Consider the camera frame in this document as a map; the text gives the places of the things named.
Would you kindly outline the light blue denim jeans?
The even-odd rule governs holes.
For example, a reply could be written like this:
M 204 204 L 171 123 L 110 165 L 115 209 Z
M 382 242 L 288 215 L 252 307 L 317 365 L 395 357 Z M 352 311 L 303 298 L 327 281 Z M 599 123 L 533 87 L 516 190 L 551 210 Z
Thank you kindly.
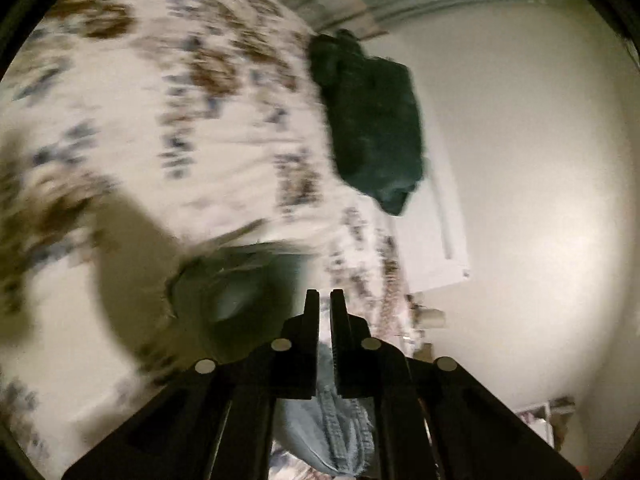
M 279 337 L 284 322 L 303 311 L 306 290 L 327 282 L 319 256 L 305 248 L 206 243 L 182 258 L 167 297 L 186 333 L 216 361 L 232 363 Z M 278 402 L 274 436 L 322 474 L 362 476 L 375 468 L 373 408 L 368 400 L 337 393 L 325 327 L 317 363 L 314 397 Z

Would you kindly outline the small white cup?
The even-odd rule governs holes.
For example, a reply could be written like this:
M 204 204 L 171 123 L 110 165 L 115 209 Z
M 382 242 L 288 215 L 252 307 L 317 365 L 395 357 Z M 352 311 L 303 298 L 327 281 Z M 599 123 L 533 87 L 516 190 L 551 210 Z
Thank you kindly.
M 418 316 L 420 330 L 437 330 L 446 327 L 446 313 L 437 309 L 420 309 Z

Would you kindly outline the dark green folded garment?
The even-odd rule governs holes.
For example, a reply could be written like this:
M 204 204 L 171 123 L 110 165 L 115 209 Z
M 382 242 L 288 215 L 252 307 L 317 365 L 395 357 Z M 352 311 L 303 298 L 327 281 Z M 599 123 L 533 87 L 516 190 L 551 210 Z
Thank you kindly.
M 369 56 L 347 29 L 311 38 L 338 175 L 398 217 L 424 178 L 421 114 L 405 65 Z

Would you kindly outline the floral cream bed blanket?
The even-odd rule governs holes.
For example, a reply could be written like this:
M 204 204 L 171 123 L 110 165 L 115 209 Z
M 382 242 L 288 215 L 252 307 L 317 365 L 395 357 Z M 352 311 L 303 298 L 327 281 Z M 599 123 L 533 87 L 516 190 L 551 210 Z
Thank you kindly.
M 60 478 L 203 355 L 179 266 L 308 250 L 375 337 L 419 342 L 390 219 L 337 175 L 311 32 L 276 0 L 58 0 L 1 81 L 1 420 Z

